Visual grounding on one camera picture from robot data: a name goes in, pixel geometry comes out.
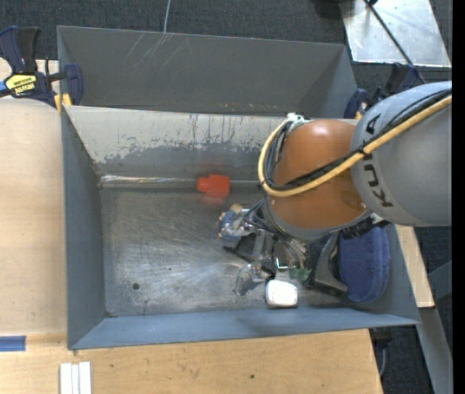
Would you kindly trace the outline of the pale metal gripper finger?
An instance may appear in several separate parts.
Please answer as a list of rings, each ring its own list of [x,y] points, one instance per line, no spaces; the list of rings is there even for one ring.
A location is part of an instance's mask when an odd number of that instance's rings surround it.
[[[272,277],[272,272],[253,263],[245,264],[237,273],[234,293],[245,296],[249,291],[265,284]]]
[[[257,228],[243,218],[223,221],[220,224],[220,237],[223,239],[240,239],[253,234]]]

